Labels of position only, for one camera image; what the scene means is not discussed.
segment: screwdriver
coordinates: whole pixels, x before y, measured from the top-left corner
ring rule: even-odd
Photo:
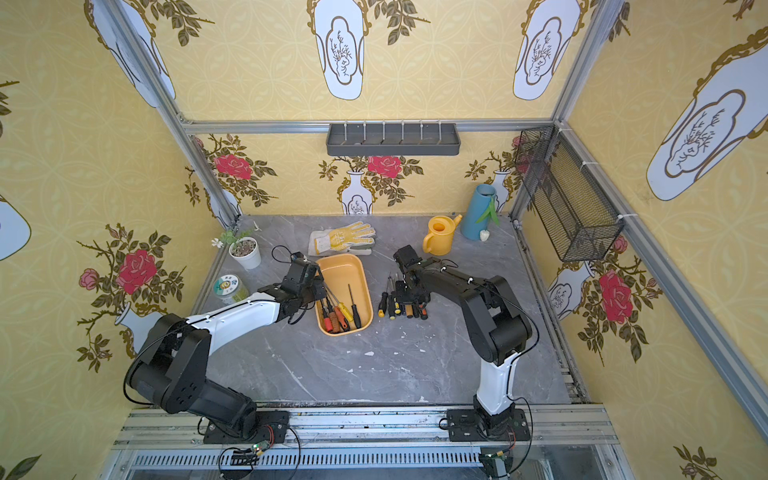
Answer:
[[[336,315],[336,312],[333,311],[333,308],[331,307],[331,301],[326,298],[326,302],[328,303],[328,318],[330,319],[331,325],[333,326],[333,332],[341,333],[339,317]]]
[[[357,305],[355,305],[355,299],[352,297],[352,285],[346,284],[349,287],[349,301],[352,303],[352,318],[354,319],[355,328],[358,329],[361,326],[360,314],[357,312]]]
[[[330,294],[330,296],[333,298],[333,301],[336,303],[336,306],[333,308],[337,310],[336,316],[339,317],[339,325],[341,325],[342,330],[349,332],[349,322],[353,321],[352,314],[349,312],[346,306],[344,306],[344,304],[339,301],[339,298],[331,291],[331,289],[328,287],[328,284],[326,284],[326,292]]]
[[[395,292],[397,292],[396,282],[392,281],[392,296],[395,296]],[[400,309],[400,303],[397,301],[397,297],[395,296],[395,314],[399,315],[401,313]]]
[[[389,279],[392,278],[392,276],[386,277],[386,286],[384,287],[384,292],[382,293],[382,301],[379,302],[379,316],[381,318],[384,318],[384,312],[386,312],[386,301],[387,298],[389,298],[389,294],[386,292],[389,289]]]
[[[326,325],[326,331],[328,333],[332,333],[333,332],[333,323],[331,323],[331,319],[328,316],[328,312],[326,311],[326,306],[323,305],[323,301],[322,300],[320,300],[320,309],[323,311],[323,322]]]

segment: yellow wallpaper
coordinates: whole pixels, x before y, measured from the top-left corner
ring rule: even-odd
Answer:
[[[632,36],[604,46],[569,122],[768,380],[768,296],[764,291],[768,135],[756,136],[768,114],[763,93],[768,48],[756,50],[768,37],[768,5],[719,0],[632,5],[628,21]],[[746,47],[733,48],[737,45]],[[727,54],[717,61],[723,53]],[[720,68],[726,60],[732,62]],[[729,90],[743,92],[747,100],[738,115],[733,114],[735,125],[724,117],[706,131],[686,126],[684,130],[690,131],[684,137],[686,144],[672,140],[672,154],[688,159],[682,167],[691,162],[706,167],[683,168],[693,170],[685,175],[677,173],[679,167],[677,172],[668,167],[667,176],[657,174],[651,160],[657,150],[664,152],[665,146],[660,145],[692,101],[694,90],[699,98],[696,108],[717,102]],[[715,105],[728,115],[733,109],[725,97]],[[753,129],[756,133],[740,143],[725,143],[735,141],[739,130],[743,136]],[[723,153],[717,153],[720,145],[727,145]],[[653,190],[649,175],[654,179]],[[668,197],[671,200],[659,200]]]
[[[357,55],[363,60],[365,74],[348,80],[348,88],[356,88],[349,96],[359,97],[347,101],[337,98],[345,93],[337,91],[334,96],[326,86],[328,68],[333,66],[323,73],[304,0],[190,0],[185,4],[190,10],[184,10],[194,14],[178,11],[170,15],[179,18],[178,29],[164,18],[162,2],[131,0],[134,5],[148,5],[145,15],[154,26],[177,102],[184,115],[194,120],[548,118],[592,12],[588,0],[396,0],[390,3],[398,13],[376,18],[383,0],[367,2],[371,5],[366,14],[370,27],[364,28],[359,20],[361,31],[368,33],[363,55]],[[318,3],[311,9],[316,31],[323,29],[323,18],[335,15],[329,10],[334,8],[331,4],[337,4],[343,15],[356,8],[352,0],[310,0],[313,3]],[[152,8],[160,8],[159,20],[154,19]],[[550,15],[563,18],[559,30],[553,26],[559,20],[545,23]],[[584,24],[580,29],[576,26],[579,18]],[[531,50],[526,57],[530,62],[525,68],[549,72],[556,68],[541,96],[536,88],[525,86],[525,76],[515,83],[523,42],[521,25],[526,22],[531,26],[531,45],[537,32],[544,34],[538,37],[537,51]],[[350,19],[349,23],[349,34],[359,36],[354,22]],[[408,34],[388,45],[397,25]],[[575,26],[576,34],[566,45]],[[359,63],[354,50],[353,65]],[[547,80],[548,74],[528,77],[528,83],[542,89]],[[362,93],[357,81],[362,82]],[[534,100],[518,98],[534,96]]]
[[[556,286],[563,283],[564,273],[578,272],[560,262],[534,212],[524,214],[523,231],[543,280],[554,287],[551,291],[557,292]],[[615,263],[624,270],[611,265],[612,256],[617,257]],[[627,284],[627,277],[640,279],[637,272],[645,270],[642,263],[635,263],[632,246],[620,237],[603,266],[609,271],[618,270],[618,276],[623,277],[621,282],[615,277],[611,279],[608,272],[600,275],[599,266],[592,263],[592,277],[576,275],[579,282],[586,277],[591,284],[585,285],[589,293],[582,296],[581,302],[576,299],[581,308],[577,313],[566,313],[561,321],[589,394],[593,401],[605,404],[635,478],[680,478],[683,468],[696,472],[697,480],[704,478],[702,473],[711,478],[765,478],[768,447],[666,296],[661,292],[649,295],[648,288],[658,292],[655,280],[644,273],[641,295],[631,295],[632,300],[623,301],[622,286]],[[584,270],[583,263],[569,266]],[[607,288],[598,292],[592,282]],[[574,288],[577,295],[581,292],[579,285],[576,283]],[[630,290],[636,293],[636,288],[633,285]],[[603,292],[608,298],[607,305]],[[652,308],[639,300],[638,309],[634,299],[643,296]],[[561,296],[553,297],[554,305],[561,304]],[[595,351],[588,348],[581,336],[592,336],[588,317],[592,316],[590,311],[600,310],[603,313],[596,317],[608,328],[597,329],[602,340]],[[629,330],[627,325],[635,329],[640,326],[643,331],[645,343],[638,341],[641,356],[637,361],[632,342],[622,338],[622,329]],[[684,446],[691,458],[698,456],[701,447],[707,458],[716,461],[683,460],[675,447],[684,454]]]
[[[185,159],[98,44],[82,0],[3,2],[0,30],[0,81],[18,82],[0,88],[10,110],[0,108],[0,207],[25,219],[9,223],[10,210],[0,209],[0,257],[24,244],[14,243],[25,233],[16,227],[31,229],[0,260],[0,465],[8,473],[41,454],[25,479],[89,480],[130,408],[121,394],[124,338],[146,329],[138,313],[189,311],[218,226],[205,210],[189,211]],[[122,240],[133,232],[122,250],[122,240],[108,247],[117,241],[108,224]],[[108,253],[97,257],[78,241]],[[181,282],[169,280],[184,267]],[[142,299],[155,278],[152,298]],[[139,292],[135,301],[129,291]]]
[[[513,142],[517,136],[517,132],[464,133],[461,153],[455,157],[372,157],[370,161],[376,159],[375,165],[363,161],[365,166],[360,170],[375,170],[362,175],[361,182],[372,182],[369,186],[372,197],[376,197],[372,212],[465,211],[474,188],[482,182],[492,183],[497,177],[502,183],[499,185],[497,180],[497,191],[504,190],[499,196],[508,199],[500,211],[507,211],[520,187],[518,176],[514,168],[510,174],[494,172],[500,165],[510,170],[510,155],[515,152]],[[347,171],[357,165],[350,158],[333,161],[334,157],[329,157],[326,151],[325,135],[251,134],[229,138],[200,136],[199,144],[230,198],[237,198],[245,214],[343,213],[339,189],[350,184],[352,175]]]

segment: green leaf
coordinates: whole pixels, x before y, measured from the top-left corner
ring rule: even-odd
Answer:
[[[386,44],[387,45],[393,45],[397,39],[400,37],[400,29],[394,28],[390,33],[389,37],[387,37]]]
[[[643,355],[643,350],[640,348],[640,342],[637,341],[636,335],[632,334],[629,345],[630,351],[632,352],[632,359],[637,363],[641,355]]]
[[[184,13],[185,15],[194,15],[196,12],[190,7],[190,4],[186,3],[184,0],[176,0],[176,6],[181,10],[181,13]]]
[[[109,297],[109,295],[99,295],[98,297],[96,297],[96,300],[91,302],[91,305],[95,306],[96,308],[100,308],[100,307],[104,306],[107,302],[109,302],[110,300],[111,300],[111,298]]]
[[[168,242],[170,242],[170,237],[168,235],[162,235],[160,238],[157,239],[157,242],[155,242],[155,245],[158,247],[162,247],[163,245],[167,245]]]
[[[187,33],[186,30],[179,30],[179,45],[184,47],[186,44],[190,42],[190,35]]]
[[[639,325],[635,325],[634,331],[637,334],[637,339],[639,339],[642,343],[645,343],[646,345],[648,345],[648,341],[645,339],[645,330],[643,330],[643,327]]]
[[[24,460],[21,460],[11,471],[8,473],[8,477],[5,478],[5,480],[19,480],[24,475],[27,475],[30,470],[32,470],[32,467],[35,466],[35,463],[38,462],[41,455],[38,455],[36,457],[29,457],[25,458]]]
[[[631,334],[632,334],[632,327],[629,326],[629,323],[625,323],[619,329],[619,338],[622,339],[625,342],[629,342]]]
[[[402,10],[408,15],[414,15],[417,13],[416,7],[413,5],[411,0],[402,0]]]
[[[675,450],[677,450],[677,454],[682,458],[683,460],[688,460],[688,458],[685,456],[682,450],[680,450],[678,447],[673,447]]]

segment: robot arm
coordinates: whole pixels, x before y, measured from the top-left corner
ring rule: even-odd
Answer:
[[[500,276],[472,278],[442,266],[434,257],[422,260],[411,246],[398,250],[395,260],[410,296],[427,303],[431,293],[438,293],[462,308],[470,342],[483,359],[475,398],[476,421],[489,434],[506,429],[515,410],[507,391],[514,369],[511,362],[531,337],[531,324],[507,281]],[[126,384],[168,413],[192,412],[215,421],[233,440],[248,439],[260,424],[256,404],[207,379],[208,356],[237,337],[291,317],[325,296],[318,265],[294,253],[282,283],[265,286],[239,303],[203,315],[160,318],[129,368]]]

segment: pink rose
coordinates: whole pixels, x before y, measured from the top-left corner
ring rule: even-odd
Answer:
[[[368,157],[368,171],[383,177],[397,178],[402,171],[400,157]]]
[[[92,268],[87,268],[80,275],[80,286],[86,290],[93,290],[96,288],[96,282],[98,281],[98,272]]]
[[[216,159],[216,169],[223,173],[243,180],[250,180],[253,169],[244,158],[225,155]]]
[[[132,295],[137,288],[152,280],[156,273],[154,257],[148,255],[146,250],[136,250],[125,256],[115,281],[123,287],[125,293]]]
[[[619,235],[616,237],[616,240],[614,241],[614,250],[616,250],[616,253],[624,253],[627,251],[627,247],[629,247],[629,242],[627,242],[627,239]]]
[[[600,287],[603,289],[605,316],[611,322],[624,323],[632,314],[632,290],[616,274],[616,270],[609,270],[600,277]]]

